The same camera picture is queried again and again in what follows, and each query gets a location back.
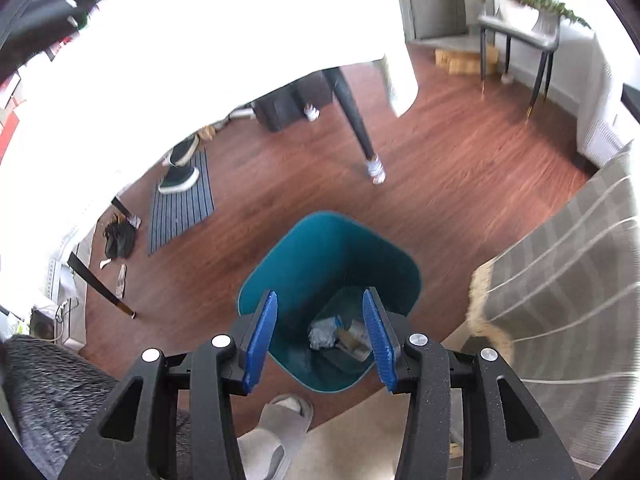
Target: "gray chair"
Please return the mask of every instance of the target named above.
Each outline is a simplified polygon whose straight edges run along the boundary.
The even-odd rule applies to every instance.
[[[499,14],[481,14],[478,16],[478,22],[480,24],[480,77],[482,81],[482,92],[484,92],[484,76],[486,74],[487,29],[507,36],[507,51],[504,63],[505,74],[509,73],[511,38],[515,38],[516,40],[522,41],[523,43],[542,51],[538,76],[536,77],[533,94],[531,95],[531,101],[529,103],[529,108],[527,109],[528,119],[531,115],[531,111],[533,110],[533,106],[536,103],[538,94],[540,93],[540,85],[542,84],[542,76],[545,72],[545,66],[548,66],[546,71],[545,99],[549,91],[549,84],[551,83],[551,69],[554,63],[554,52],[558,49],[560,44],[560,17],[541,11],[536,25],[534,25],[533,30],[530,32],[514,27],[505,21]]]

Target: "black chair leg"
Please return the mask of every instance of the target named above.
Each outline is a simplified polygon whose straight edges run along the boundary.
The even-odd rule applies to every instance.
[[[480,28],[480,84],[484,94],[484,76],[486,75],[486,29]]]
[[[527,119],[529,119],[531,112],[533,111],[533,105],[536,104],[536,99],[540,93],[540,85],[542,85],[542,76],[545,74],[546,58],[549,56],[548,52],[543,52],[540,56],[540,66],[538,67],[538,76],[536,77],[536,83],[533,85],[533,94],[531,95],[531,102],[527,109]]]
[[[551,52],[549,54],[549,61],[547,61],[546,63],[546,84],[545,84],[545,97],[544,100],[546,101],[546,95],[549,93],[549,85],[551,84],[551,69],[554,66],[554,53]]]
[[[507,36],[507,53],[504,56],[504,73],[509,73],[509,62],[511,61],[511,36]]]

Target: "black table leg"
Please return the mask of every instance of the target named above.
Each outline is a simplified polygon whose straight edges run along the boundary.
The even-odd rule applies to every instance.
[[[322,70],[322,73],[329,83],[331,90],[335,93],[342,107],[342,111],[347,116],[353,132],[356,134],[360,147],[365,157],[367,157],[367,170],[369,171],[372,182],[374,184],[382,184],[386,177],[385,169],[380,162],[379,156],[373,150],[371,139],[369,138],[367,129],[364,126],[364,121],[358,111],[356,102],[351,94],[351,89],[344,78],[342,70],[340,70],[340,67],[327,68]]]
[[[129,211],[124,204],[118,199],[117,196],[113,197],[111,203],[115,206],[115,208],[120,211],[124,216],[126,216],[129,223],[133,225],[136,229],[140,227],[140,217],[134,215],[131,211]]]
[[[542,85],[542,76],[545,73],[546,59],[548,58],[548,52],[543,52],[540,56],[540,66],[538,67],[538,76],[536,76],[536,83],[533,85],[533,93],[531,94],[531,101],[529,108],[527,109],[527,119],[529,119],[531,112],[533,111],[533,105],[536,104],[536,99],[540,93],[540,85]]]
[[[551,69],[554,66],[554,53],[551,52],[549,53],[549,61],[546,62],[546,84],[545,84],[545,97],[544,100],[546,101],[546,95],[549,93],[549,85],[551,84]]]
[[[507,52],[504,56],[504,73],[509,73],[509,63],[511,61],[511,36],[507,36]]]
[[[69,256],[68,264],[78,276],[87,282],[87,285],[90,285],[105,300],[113,303],[125,314],[131,316],[132,319],[136,317],[136,313],[122,300],[116,298],[116,296],[107,287],[105,287],[98,278],[95,277],[94,273],[92,273],[74,253],[71,253],[71,256]]]
[[[486,75],[486,29],[480,28],[480,83],[484,94],[484,77]]]

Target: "table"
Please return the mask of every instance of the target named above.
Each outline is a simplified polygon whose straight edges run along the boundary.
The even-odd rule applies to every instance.
[[[0,303],[18,314],[52,303],[61,264],[98,286],[71,257],[73,247],[167,150],[237,106],[326,70],[371,161],[375,151],[339,67],[379,60],[397,115],[417,95],[398,0],[104,0],[99,7],[31,85],[0,165],[0,202],[12,211],[0,219],[0,232],[10,234],[0,240]],[[249,27],[239,16],[256,19]],[[278,27],[274,16],[300,26]]]

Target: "foot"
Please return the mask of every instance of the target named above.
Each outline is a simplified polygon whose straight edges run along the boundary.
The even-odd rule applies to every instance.
[[[193,134],[179,144],[176,144],[169,156],[170,164],[172,166],[186,166],[191,160],[193,153],[195,153],[199,142],[200,138],[196,134]]]
[[[166,172],[164,179],[158,185],[158,191],[162,194],[180,193],[187,191],[198,181],[200,171],[193,166],[182,168],[172,167]]]

